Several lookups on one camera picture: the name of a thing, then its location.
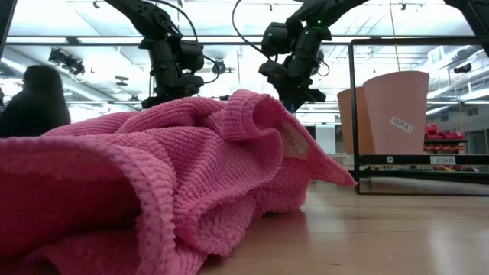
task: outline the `sticker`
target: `sticker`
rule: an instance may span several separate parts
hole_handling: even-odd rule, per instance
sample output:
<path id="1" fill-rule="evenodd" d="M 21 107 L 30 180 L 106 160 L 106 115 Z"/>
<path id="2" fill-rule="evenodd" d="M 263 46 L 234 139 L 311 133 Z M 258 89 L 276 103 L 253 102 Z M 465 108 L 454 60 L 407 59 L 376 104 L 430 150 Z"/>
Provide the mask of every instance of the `sticker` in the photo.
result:
<path id="1" fill-rule="evenodd" d="M 283 156 L 306 159 L 309 153 L 309 142 L 299 133 L 290 122 L 284 121 L 282 124 L 282 143 Z"/>
<path id="2" fill-rule="evenodd" d="M 399 118 L 392 117 L 390 119 L 390 123 L 398 128 L 403 129 L 405 132 L 411 134 L 413 131 L 414 127 L 412 125 L 407 124 L 406 122 L 400 120 Z"/>
<path id="3" fill-rule="evenodd" d="M 446 157 L 438 157 L 431 156 L 429 157 L 431 164 L 434 165 L 456 165 L 457 161 L 455 160 L 455 156 L 446 156 Z"/>

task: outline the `black frame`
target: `black frame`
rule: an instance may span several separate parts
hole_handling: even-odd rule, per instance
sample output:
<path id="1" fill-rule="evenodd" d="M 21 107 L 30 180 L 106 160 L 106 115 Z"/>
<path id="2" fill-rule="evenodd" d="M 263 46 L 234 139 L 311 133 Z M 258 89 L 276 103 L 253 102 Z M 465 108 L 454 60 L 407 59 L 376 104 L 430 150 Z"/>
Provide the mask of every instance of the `black frame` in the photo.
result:
<path id="1" fill-rule="evenodd" d="M 7 41 L 8 31 L 14 17 L 17 0 L 0 1 L 0 58 L 2 58 L 5 42 Z"/>
<path id="2" fill-rule="evenodd" d="M 9 46 L 57 46 L 57 47 L 118 47 L 118 46 L 133 46 L 137 47 L 139 46 L 140 42 L 124 42 L 124 43 L 118 43 L 118 42 L 111 42 L 111 43 L 106 43 L 106 42 L 81 42 L 80 40 L 82 39 L 96 39 L 96 38 L 127 38 L 127 36 L 70 36 L 70 35 L 11 35 L 8 36 L 11 38 L 39 38 L 39 37 L 49 37 L 49 38 L 66 38 L 66 43 L 53 43 L 53 42 L 7 42 L 7 45 Z M 199 35 L 199 43 L 203 46 L 212 46 L 212 45 L 229 45 L 229 46 L 240 46 L 240 45 L 245 45 L 248 46 L 248 43 L 244 42 L 243 40 L 239 41 L 231 41 L 231 42 L 206 42 L 202 41 L 203 38 L 206 37 L 222 37 L 222 38 L 239 38 L 237 35 Z M 246 38 L 249 37 L 259 37 L 262 38 L 261 35 L 245 35 Z M 354 35 L 333 35 L 332 40 L 334 39 L 342 39 L 345 37 L 355 37 Z M 368 38 L 368 39 L 386 39 L 386 38 L 392 38 L 390 35 L 362 35 L 362 37 Z M 403 36 L 399 35 L 397 38 L 411 38 L 412 36 Z M 143 40 L 142 36 L 139 37 L 130 37 L 130 38 L 140 38 Z M 261 45 L 261 40 L 260 41 L 252 41 L 251 42 L 253 45 L 260 46 Z M 321 46 L 348 46 L 350 43 L 349 42 L 334 42 L 334 41 L 327 41 L 324 40 L 321 42 Z"/>
<path id="3" fill-rule="evenodd" d="M 453 172 L 434 172 L 434 171 L 360 171 L 360 165 L 430 165 L 430 155 L 360 155 L 358 146 L 358 118 L 355 84 L 355 57 L 354 47 L 360 45 L 475 45 L 489 44 L 489 37 L 430 37 L 430 38 L 394 38 L 394 39 L 355 39 L 348 45 L 348 57 L 350 65 L 350 86 L 351 86 L 351 126 L 353 130 L 353 151 L 354 169 L 351 175 L 355 182 L 359 183 L 361 177 L 403 177 L 422 180 L 445 180 L 462 183 L 488 183 L 488 173 L 453 173 Z M 453 155 L 457 164 L 489 164 L 489 155 Z M 372 193 L 362 192 L 360 184 L 355 188 L 360 195 L 417 195 L 415 193 Z"/>

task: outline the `person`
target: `person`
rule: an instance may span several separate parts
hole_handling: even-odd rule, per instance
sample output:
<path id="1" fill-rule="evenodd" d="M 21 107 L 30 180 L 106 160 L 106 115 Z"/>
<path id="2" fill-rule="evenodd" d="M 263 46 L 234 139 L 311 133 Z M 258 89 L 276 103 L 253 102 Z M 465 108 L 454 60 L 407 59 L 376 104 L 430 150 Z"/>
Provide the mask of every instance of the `person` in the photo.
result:
<path id="1" fill-rule="evenodd" d="M 60 74 L 50 66 L 30 66 L 23 90 L 0 115 L 0 138 L 40 136 L 69 123 Z"/>
<path id="2" fill-rule="evenodd" d="M 5 109 L 5 104 L 3 102 L 3 98 L 5 97 L 5 94 L 2 91 L 2 88 L 0 87 L 0 114 L 3 112 Z"/>

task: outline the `pink towel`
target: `pink towel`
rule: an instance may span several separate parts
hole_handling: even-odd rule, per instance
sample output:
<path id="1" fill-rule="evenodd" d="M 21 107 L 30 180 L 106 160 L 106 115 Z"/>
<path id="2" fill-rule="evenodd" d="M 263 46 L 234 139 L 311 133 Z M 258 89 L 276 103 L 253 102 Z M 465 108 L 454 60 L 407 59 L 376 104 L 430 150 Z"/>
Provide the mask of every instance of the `pink towel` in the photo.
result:
<path id="1" fill-rule="evenodd" d="M 196 274 L 254 218 L 298 209 L 311 179 L 354 184 L 278 101 L 246 90 L 3 140 L 0 273 Z"/>

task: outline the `towel label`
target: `towel label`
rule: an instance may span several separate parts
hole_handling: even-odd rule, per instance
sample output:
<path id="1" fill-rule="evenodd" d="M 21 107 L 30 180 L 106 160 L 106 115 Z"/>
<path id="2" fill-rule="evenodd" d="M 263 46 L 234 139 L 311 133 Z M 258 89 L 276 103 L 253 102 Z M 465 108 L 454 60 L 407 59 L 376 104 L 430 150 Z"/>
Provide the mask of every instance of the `towel label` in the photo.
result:
<path id="1" fill-rule="evenodd" d="M 309 152 L 309 142 L 288 121 L 282 123 L 283 156 L 306 159 Z"/>
<path id="2" fill-rule="evenodd" d="M 411 134 L 414 127 L 412 125 L 407 124 L 406 122 L 400 120 L 399 118 L 392 117 L 390 119 L 390 123 L 400 129 L 403 129 L 405 132 Z"/>

